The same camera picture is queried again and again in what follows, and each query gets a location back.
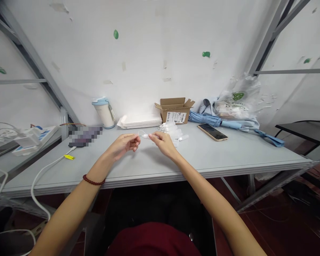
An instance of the red bead bracelet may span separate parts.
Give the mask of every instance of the red bead bracelet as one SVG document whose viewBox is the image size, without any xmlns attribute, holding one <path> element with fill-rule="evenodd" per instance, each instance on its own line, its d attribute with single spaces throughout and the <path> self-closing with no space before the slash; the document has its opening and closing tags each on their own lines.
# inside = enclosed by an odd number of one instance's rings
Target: red bead bracelet
<svg viewBox="0 0 320 256">
<path fill-rule="evenodd" d="M 86 177 L 86 174 L 83 175 L 83 180 L 85 180 L 86 182 L 88 182 L 90 184 L 96 185 L 96 186 L 100 186 L 106 181 L 106 179 L 104 179 L 102 182 L 93 182 Z"/>
</svg>

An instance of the red shirt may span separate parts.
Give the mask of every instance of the red shirt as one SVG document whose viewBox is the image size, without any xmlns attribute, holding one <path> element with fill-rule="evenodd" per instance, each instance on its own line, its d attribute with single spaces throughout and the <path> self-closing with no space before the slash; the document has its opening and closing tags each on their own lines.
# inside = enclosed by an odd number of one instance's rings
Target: red shirt
<svg viewBox="0 0 320 256">
<path fill-rule="evenodd" d="M 200 255 L 187 235 L 157 222 L 122 230 L 109 246 L 106 256 L 115 255 Z"/>
</svg>

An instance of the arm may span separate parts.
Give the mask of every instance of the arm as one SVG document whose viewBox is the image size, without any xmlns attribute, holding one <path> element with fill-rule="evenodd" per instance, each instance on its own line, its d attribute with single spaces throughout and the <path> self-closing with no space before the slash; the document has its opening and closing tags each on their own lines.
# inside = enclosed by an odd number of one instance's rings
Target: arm
<svg viewBox="0 0 320 256">
<path fill-rule="evenodd" d="M 179 167 L 207 211 L 225 233 L 234 255 L 266 255 L 238 213 L 229 202 L 179 154 L 170 136 L 161 132 L 155 132 L 154 134 L 160 139 L 152 134 L 150 134 L 149 137 L 159 147 L 160 151 Z"/>
<path fill-rule="evenodd" d="M 92 166 L 87 178 L 95 182 L 102 182 L 113 163 L 127 151 L 133 150 L 135 152 L 139 144 L 140 137 L 138 135 L 121 135 Z M 30 256 L 58 255 L 82 222 L 99 189 L 100 186 L 82 180 L 53 214 Z"/>
</svg>

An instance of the blue umbrella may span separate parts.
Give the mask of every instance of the blue umbrella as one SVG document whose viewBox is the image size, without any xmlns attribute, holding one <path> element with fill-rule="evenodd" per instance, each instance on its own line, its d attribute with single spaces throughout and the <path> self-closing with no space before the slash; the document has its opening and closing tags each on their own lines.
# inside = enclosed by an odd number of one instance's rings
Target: blue umbrella
<svg viewBox="0 0 320 256">
<path fill-rule="evenodd" d="M 225 126 L 234 129 L 240 129 L 242 127 L 241 124 L 236 122 L 229 122 L 226 120 L 222 120 L 220 117 L 217 116 L 199 114 L 193 111 L 190 111 L 190 114 L 188 115 L 188 120 L 195 123 L 207 123 L 213 127 Z"/>
<path fill-rule="evenodd" d="M 270 136 L 270 135 L 266 134 L 265 132 L 262 132 L 258 129 L 252 129 L 249 127 L 241 128 L 241 124 L 234 123 L 234 122 L 228 122 L 228 121 L 220 119 L 217 116 L 210 116 L 210 115 L 205 115 L 205 114 L 203 115 L 203 114 L 199 114 L 199 113 L 190 111 L 190 114 L 188 116 L 188 120 L 191 122 L 195 122 L 195 123 L 207 123 L 213 127 L 226 126 L 226 127 L 240 130 L 242 132 L 247 132 L 245 130 L 253 130 L 255 133 L 252 133 L 252 134 L 256 134 L 264 139 L 265 138 L 269 139 L 276 147 L 283 147 L 284 146 L 284 141 L 281 139 Z"/>
</svg>

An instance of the clear plastic bag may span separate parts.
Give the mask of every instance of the clear plastic bag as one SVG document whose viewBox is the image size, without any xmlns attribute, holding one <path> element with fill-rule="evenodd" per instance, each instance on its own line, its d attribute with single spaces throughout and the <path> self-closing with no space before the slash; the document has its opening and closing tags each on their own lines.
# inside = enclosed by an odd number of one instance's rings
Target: clear plastic bag
<svg viewBox="0 0 320 256">
<path fill-rule="evenodd" d="M 244 73 L 239 79 L 232 77 L 229 85 L 220 93 L 213 111 L 226 120 L 256 118 L 260 88 L 261 83 L 255 76 Z"/>
</svg>

